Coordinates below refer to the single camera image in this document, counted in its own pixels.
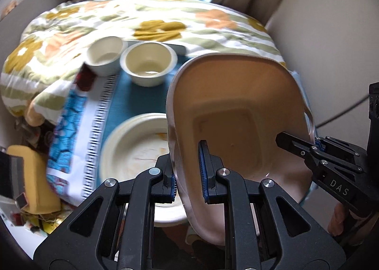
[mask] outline blue patterned fabric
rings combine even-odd
[[[76,141],[76,132],[84,110],[86,96],[79,96],[72,89],[63,108],[55,132],[57,133],[50,147],[47,167],[64,173],[71,172],[71,157]],[[55,188],[56,181],[51,179],[50,184]]]
[[[125,120],[145,113],[165,113],[168,87],[179,68],[190,57],[178,55],[178,63],[165,80],[156,87],[141,87],[132,83],[130,77],[121,71],[109,107],[102,136],[101,148],[111,132]],[[101,184],[97,177],[97,186]]]
[[[46,178],[54,192],[64,199],[67,196],[68,181],[53,175],[46,175]]]

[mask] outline white plate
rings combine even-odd
[[[158,157],[168,152],[166,114],[135,116],[108,136],[100,158],[100,179],[102,182],[108,178],[119,182],[134,179],[154,167]],[[186,221],[178,194],[172,204],[155,205],[155,226],[174,226]]]

